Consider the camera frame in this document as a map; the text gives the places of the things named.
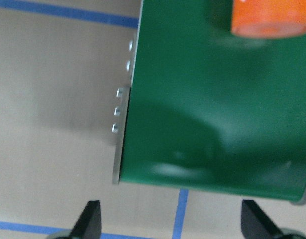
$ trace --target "floor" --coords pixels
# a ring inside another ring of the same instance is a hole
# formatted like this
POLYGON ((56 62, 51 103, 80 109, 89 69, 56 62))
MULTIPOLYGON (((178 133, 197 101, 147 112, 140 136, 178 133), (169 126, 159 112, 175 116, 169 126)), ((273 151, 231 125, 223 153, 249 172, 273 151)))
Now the floor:
MULTIPOLYGON (((111 183, 115 92, 130 84, 140 4, 0 0, 1 239, 71 228, 94 199, 104 239, 243 238, 241 196, 111 183)), ((306 234, 306 205, 257 202, 306 234)))

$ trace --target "green surface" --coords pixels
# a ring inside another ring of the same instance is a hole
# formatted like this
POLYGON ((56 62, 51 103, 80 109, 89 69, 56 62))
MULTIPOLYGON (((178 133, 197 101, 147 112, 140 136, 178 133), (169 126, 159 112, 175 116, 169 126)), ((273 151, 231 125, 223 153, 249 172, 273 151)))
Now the green surface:
POLYGON ((229 32, 231 1, 145 0, 121 181, 297 201, 306 36, 229 32))

